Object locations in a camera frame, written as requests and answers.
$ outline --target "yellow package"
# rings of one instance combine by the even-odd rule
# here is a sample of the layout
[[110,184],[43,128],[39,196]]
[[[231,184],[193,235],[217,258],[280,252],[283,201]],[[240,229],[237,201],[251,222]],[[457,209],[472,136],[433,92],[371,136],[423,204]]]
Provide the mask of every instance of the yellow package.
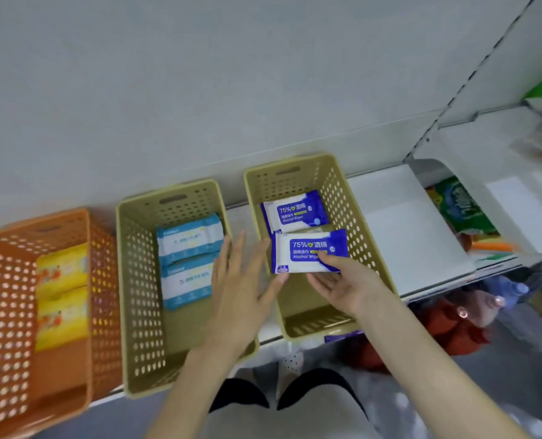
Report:
[[37,259],[37,299],[49,298],[87,284],[88,243],[46,254]]
[[87,287],[38,301],[35,351],[59,347],[87,336]]

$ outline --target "pants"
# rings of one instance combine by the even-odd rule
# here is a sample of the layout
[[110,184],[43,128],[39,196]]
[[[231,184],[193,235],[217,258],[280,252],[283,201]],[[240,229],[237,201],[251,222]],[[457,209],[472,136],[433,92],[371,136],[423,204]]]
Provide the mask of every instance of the pants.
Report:
[[[352,398],[354,398],[362,411],[364,411],[362,404],[346,379],[334,370],[326,368],[316,368],[298,376],[283,392],[281,398],[277,402],[277,410],[292,406],[303,398],[312,388],[326,384],[338,385],[344,388],[350,393]],[[226,379],[220,387],[220,390],[218,390],[209,412],[212,413],[231,403],[260,405],[269,408],[269,403],[263,392],[260,391],[255,384],[245,379]]]

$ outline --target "white wall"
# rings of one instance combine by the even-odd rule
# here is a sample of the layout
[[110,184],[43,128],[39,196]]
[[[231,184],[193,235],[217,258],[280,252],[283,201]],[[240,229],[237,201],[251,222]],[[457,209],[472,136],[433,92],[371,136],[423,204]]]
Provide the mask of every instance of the white wall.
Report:
[[0,225],[393,120],[336,153],[400,161],[527,2],[0,0]]
[[497,49],[468,81],[440,123],[522,100],[542,81],[542,0],[535,0]]

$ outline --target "person's left hand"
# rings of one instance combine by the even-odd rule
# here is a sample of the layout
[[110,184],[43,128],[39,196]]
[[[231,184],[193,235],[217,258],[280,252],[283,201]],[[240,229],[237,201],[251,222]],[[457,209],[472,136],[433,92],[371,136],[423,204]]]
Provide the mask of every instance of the person's left hand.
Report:
[[259,295],[259,273],[269,239],[259,242],[248,266],[242,271],[245,231],[232,245],[224,243],[212,271],[212,318],[207,328],[206,343],[229,349],[238,358],[256,337],[263,325],[275,297],[289,277],[287,273],[275,276],[267,290]]

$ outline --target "yellow-green basket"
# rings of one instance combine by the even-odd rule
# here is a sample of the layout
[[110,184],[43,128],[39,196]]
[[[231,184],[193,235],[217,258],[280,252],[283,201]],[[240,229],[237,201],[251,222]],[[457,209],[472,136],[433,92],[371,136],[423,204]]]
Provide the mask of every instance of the yellow-green basket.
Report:
[[[262,202],[318,190],[330,220],[325,231],[346,228],[350,257],[371,267],[394,292],[387,266],[336,157],[321,153],[293,157],[245,171],[245,186],[254,226],[267,237]],[[270,271],[271,249],[267,252]],[[277,298],[283,336],[296,340],[310,335],[339,335],[359,329],[353,318],[336,310],[307,282],[305,274],[291,274]]]
[[[123,384],[130,398],[170,387],[188,351],[199,345],[211,313],[205,298],[163,310],[156,229],[218,214],[231,235],[220,188],[212,179],[173,185],[116,207]],[[254,340],[245,356],[254,354]]]

